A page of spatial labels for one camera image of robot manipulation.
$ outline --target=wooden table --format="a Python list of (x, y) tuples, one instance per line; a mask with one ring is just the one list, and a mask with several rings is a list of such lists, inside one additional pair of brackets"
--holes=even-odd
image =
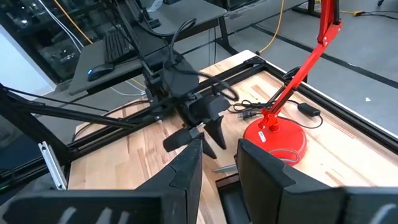
[[(216, 75), (253, 56), (254, 53), (246, 50), (204, 69), (203, 72)], [(272, 75), (261, 72), (234, 85), (233, 88), (239, 93), (241, 100), (266, 102), (280, 86), (281, 82)], [(307, 102), (321, 109), (324, 119), (320, 128), (304, 129), (307, 134), (308, 151), (302, 161), (294, 166), (296, 169), (330, 186), (398, 186), (398, 156), (300, 93), (294, 93), (291, 99)], [(125, 117), (146, 106), (133, 106), (111, 116)], [(227, 111), (223, 114), (222, 128), (227, 150), (220, 149), (206, 136), (218, 159), (203, 157), (198, 223), (226, 223), (215, 181), (231, 173), (215, 174), (212, 170), (234, 163), (233, 156), (238, 139), (250, 123), (238, 119), (236, 114)], [(319, 118), (310, 119), (304, 116), (297, 110), (296, 105), (290, 103), (283, 107), (282, 116), (307, 126), (314, 126), (319, 122)], [(92, 125), (82, 135), (100, 127)], [(162, 141), (181, 127), (182, 120), (178, 116), (158, 121), (73, 161), (69, 189), (135, 189), (180, 152), (181, 149), (167, 153), (162, 147)]]

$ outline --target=red lamp arm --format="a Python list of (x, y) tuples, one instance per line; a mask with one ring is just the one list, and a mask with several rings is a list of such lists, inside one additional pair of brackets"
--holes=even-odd
[(322, 53), (329, 46), (330, 42), (337, 36), (341, 26), (343, 25), (339, 16), (340, 8), (338, 0), (322, 0), (321, 4), (322, 11), (319, 35), (317, 38), (318, 45), (314, 48), (308, 59), (301, 66), (300, 70), (294, 75), (289, 84), (282, 87), (282, 89), (272, 97), (272, 99), (278, 98), (272, 107), (268, 110), (263, 109), (261, 111), (261, 113), (264, 115), (264, 118), (259, 123), (260, 128), (269, 128), (271, 131), (278, 130), (277, 115), (280, 113), (282, 106), (293, 95), (295, 89), (301, 84), (308, 72), (321, 57)]

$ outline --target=yellow cable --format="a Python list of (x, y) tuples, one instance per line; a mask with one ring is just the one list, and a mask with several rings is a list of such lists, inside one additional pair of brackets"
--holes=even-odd
[(278, 21), (278, 26), (276, 27), (275, 30), (275, 34), (272, 37), (271, 41), (263, 48), (261, 49), (259, 52), (262, 53), (263, 51), (265, 51), (275, 40), (276, 35), (278, 35), (278, 31), (279, 31), (279, 27), (280, 27), (280, 22), (282, 21), (282, 15), (284, 13), (284, 4), (285, 4), (285, 0), (282, 0), (282, 4), (280, 5), (280, 12), (279, 12), (279, 21)]
[(73, 21), (73, 19), (68, 15), (67, 12), (65, 12), (65, 10), (63, 9), (63, 7), (59, 4), (59, 2), (57, 0), (53, 0), (54, 3), (61, 9), (61, 11), (66, 15), (66, 17), (69, 19), (69, 21), (76, 27), (76, 29), (85, 37), (85, 39), (89, 42), (89, 43), (93, 43), (87, 36), (86, 34), (81, 31), (81, 29), (75, 24), (75, 22)]
[[(81, 29), (79, 28), (78, 25), (75, 24), (75, 22), (73, 21), (73, 19), (68, 15), (68, 13), (63, 9), (63, 7), (60, 5), (60, 3), (57, 0), (53, 0), (54, 3), (61, 9), (61, 11), (66, 15), (66, 17), (69, 19), (69, 21), (76, 27), (76, 29), (85, 37), (85, 39), (89, 42), (89, 43), (93, 43), (87, 36), (86, 34), (81, 31)], [(147, 88), (146, 86), (144, 86), (143, 84), (139, 83), (137, 80), (135, 79), (131, 79), (132, 81), (134, 81), (135, 83), (137, 83), (138, 85)]]
[(144, 86), (143, 84), (141, 84), (141, 83), (139, 83), (139, 81), (137, 81), (137, 80), (135, 80), (135, 79), (131, 79), (133, 82), (135, 82), (135, 83), (137, 83), (138, 85), (140, 85), (140, 86), (142, 86), (142, 87), (144, 87), (144, 88), (147, 88), (146, 86)]

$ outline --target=red lamp base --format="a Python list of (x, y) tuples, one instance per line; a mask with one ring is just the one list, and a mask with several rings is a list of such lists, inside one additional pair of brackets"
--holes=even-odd
[(244, 131), (243, 138), (288, 165), (299, 163), (307, 151), (307, 138), (302, 127), (294, 122), (277, 118), (278, 130), (271, 131), (269, 128), (259, 128), (261, 120), (262, 118), (253, 121)]

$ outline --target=metal bracket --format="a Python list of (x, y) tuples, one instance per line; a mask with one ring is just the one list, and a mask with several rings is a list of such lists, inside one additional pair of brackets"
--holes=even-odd
[(58, 190), (66, 190), (68, 187), (67, 180), (63, 175), (60, 164), (58, 163), (57, 157), (51, 148), (45, 141), (42, 143), (38, 143), (40, 152), (43, 155), (44, 161), (49, 168), (51, 177), (54, 181), (54, 184)]

